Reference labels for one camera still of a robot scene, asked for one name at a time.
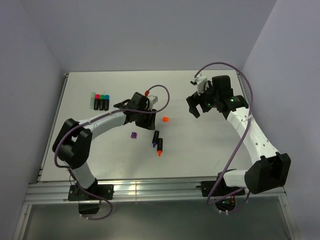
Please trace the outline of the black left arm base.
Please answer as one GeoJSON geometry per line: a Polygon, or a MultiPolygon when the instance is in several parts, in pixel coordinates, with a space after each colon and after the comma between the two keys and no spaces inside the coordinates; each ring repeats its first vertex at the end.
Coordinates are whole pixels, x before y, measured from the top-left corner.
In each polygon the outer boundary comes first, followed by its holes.
{"type": "Polygon", "coordinates": [[[71,185],[67,200],[78,202],[78,212],[81,215],[95,215],[100,210],[102,201],[112,200],[114,194],[113,184],[98,184],[93,193],[81,190],[77,185],[71,185]]]}

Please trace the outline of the purple pen cap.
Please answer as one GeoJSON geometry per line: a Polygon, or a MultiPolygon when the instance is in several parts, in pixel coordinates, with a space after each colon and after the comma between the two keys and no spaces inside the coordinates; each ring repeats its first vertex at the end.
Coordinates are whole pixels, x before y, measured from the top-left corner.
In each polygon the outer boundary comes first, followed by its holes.
{"type": "Polygon", "coordinates": [[[138,134],[137,134],[136,132],[132,132],[130,137],[131,137],[132,139],[136,139],[136,138],[137,138],[137,135],[138,135],[138,134]]]}

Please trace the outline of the pale green capped highlighter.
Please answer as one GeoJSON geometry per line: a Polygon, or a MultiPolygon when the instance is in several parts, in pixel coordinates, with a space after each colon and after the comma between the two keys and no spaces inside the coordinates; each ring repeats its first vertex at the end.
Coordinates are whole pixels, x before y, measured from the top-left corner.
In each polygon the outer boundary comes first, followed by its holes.
{"type": "Polygon", "coordinates": [[[94,98],[94,99],[91,99],[91,97],[90,97],[90,105],[89,105],[89,108],[90,108],[91,110],[93,110],[93,109],[94,109],[94,105],[95,105],[95,98],[94,98]]]}

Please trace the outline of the orange pen cap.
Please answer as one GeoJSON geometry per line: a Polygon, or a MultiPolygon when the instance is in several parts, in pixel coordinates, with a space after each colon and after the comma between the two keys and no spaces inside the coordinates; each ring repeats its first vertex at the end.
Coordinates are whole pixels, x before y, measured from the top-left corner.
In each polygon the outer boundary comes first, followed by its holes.
{"type": "Polygon", "coordinates": [[[169,122],[169,120],[170,120],[169,117],[166,117],[166,116],[164,116],[164,117],[162,118],[162,121],[163,121],[163,122],[169,122]]]}

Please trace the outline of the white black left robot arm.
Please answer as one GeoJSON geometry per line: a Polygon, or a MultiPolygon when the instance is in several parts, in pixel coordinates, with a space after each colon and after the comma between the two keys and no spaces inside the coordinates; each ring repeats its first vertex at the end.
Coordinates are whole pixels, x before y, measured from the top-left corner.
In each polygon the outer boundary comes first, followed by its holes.
{"type": "Polygon", "coordinates": [[[52,147],[54,163],[57,167],[71,172],[80,185],[79,194],[82,197],[91,200],[99,191],[98,180],[87,163],[92,140],[113,128],[129,123],[154,130],[157,111],[154,105],[157,102],[157,96],[145,96],[135,92],[132,98],[115,104],[115,110],[110,113],[83,121],[69,118],[64,122],[52,147]]]}

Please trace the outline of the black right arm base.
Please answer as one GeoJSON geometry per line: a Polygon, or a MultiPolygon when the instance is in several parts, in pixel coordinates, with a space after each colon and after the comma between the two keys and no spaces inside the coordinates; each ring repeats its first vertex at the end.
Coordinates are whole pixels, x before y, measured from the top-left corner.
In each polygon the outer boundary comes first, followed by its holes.
{"type": "MultiPolygon", "coordinates": [[[[209,180],[209,181],[201,181],[200,185],[196,186],[196,188],[201,189],[201,193],[203,197],[207,197],[216,183],[216,180],[209,180]]],[[[222,179],[219,185],[217,186],[216,190],[213,192],[213,197],[222,197],[227,194],[230,194],[234,191],[239,190],[240,187],[229,187],[226,185],[225,181],[222,179]]],[[[245,190],[242,189],[238,191],[235,195],[228,196],[227,198],[218,201],[215,206],[218,210],[221,211],[232,211],[236,208],[236,196],[244,196],[245,190]]]]}

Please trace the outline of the pale green pen cap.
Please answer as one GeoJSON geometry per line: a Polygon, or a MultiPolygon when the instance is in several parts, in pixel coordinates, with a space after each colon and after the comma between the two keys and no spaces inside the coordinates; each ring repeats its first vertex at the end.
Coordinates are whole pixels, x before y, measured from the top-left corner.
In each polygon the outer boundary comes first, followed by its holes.
{"type": "Polygon", "coordinates": [[[92,100],[92,99],[95,99],[95,96],[96,96],[96,93],[95,92],[91,92],[91,94],[90,94],[90,99],[92,100]]]}

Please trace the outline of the aluminium front rail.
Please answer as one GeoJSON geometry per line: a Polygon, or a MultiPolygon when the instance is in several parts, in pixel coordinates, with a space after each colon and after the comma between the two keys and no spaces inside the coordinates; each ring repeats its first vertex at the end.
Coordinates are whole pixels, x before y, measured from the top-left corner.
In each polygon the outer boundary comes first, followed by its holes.
{"type": "MultiPolygon", "coordinates": [[[[213,177],[158,178],[137,180],[101,180],[113,185],[112,203],[204,200],[202,181],[213,181],[213,177]]],[[[68,200],[68,181],[39,182],[30,184],[23,203],[25,205],[71,204],[68,200]]]]}

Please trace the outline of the black blue tip highlighter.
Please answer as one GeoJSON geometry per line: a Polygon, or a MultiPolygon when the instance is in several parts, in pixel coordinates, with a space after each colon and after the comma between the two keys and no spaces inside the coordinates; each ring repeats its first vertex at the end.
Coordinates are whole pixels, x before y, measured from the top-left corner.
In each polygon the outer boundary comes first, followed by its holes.
{"type": "Polygon", "coordinates": [[[104,99],[104,101],[105,101],[104,110],[108,111],[110,108],[110,99],[104,99]]]}

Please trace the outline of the black purple tip highlighter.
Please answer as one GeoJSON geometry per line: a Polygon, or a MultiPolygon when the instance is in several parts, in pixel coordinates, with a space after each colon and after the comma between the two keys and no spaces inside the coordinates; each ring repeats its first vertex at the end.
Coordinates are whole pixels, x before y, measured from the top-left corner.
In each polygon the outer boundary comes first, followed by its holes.
{"type": "Polygon", "coordinates": [[[158,144],[160,132],[158,130],[154,131],[153,138],[152,138],[152,147],[154,148],[158,144]]]}

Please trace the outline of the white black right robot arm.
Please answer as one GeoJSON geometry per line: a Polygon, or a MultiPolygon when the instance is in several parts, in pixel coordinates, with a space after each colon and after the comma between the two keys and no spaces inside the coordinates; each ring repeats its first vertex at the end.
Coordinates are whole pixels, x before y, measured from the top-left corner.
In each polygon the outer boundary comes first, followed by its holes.
{"type": "Polygon", "coordinates": [[[212,190],[222,195],[233,188],[248,189],[252,194],[283,187],[286,184],[291,159],[287,153],[280,153],[265,136],[250,106],[242,95],[234,95],[231,79],[227,75],[215,76],[211,80],[200,74],[191,80],[197,87],[195,93],[187,97],[189,112],[200,117],[197,106],[203,113],[217,109],[240,136],[237,145],[244,145],[249,153],[251,167],[236,170],[226,167],[218,174],[212,190]]]}

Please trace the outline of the black orange tip highlighter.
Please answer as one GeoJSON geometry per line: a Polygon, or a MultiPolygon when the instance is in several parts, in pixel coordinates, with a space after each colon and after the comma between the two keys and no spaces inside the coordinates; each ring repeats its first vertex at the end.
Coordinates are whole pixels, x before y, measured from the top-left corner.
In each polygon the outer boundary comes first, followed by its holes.
{"type": "Polygon", "coordinates": [[[157,141],[157,154],[160,157],[163,153],[163,138],[158,138],[157,141]]]}

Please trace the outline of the black pink tip highlighter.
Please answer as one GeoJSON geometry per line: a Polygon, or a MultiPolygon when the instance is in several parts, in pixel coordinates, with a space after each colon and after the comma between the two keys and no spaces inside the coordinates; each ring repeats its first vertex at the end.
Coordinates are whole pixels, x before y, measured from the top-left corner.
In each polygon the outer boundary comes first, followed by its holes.
{"type": "Polygon", "coordinates": [[[100,99],[95,99],[94,100],[94,110],[99,110],[99,105],[100,105],[100,99]]]}

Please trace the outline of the black green tip highlighter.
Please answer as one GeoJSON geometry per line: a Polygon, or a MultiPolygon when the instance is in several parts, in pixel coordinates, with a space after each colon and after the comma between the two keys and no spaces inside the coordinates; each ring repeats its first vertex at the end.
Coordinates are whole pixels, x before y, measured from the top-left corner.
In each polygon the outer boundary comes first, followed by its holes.
{"type": "Polygon", "coordinates": [[[99,110],[104,111],[105,110],[105,99],[99,98],[99,110]]]}

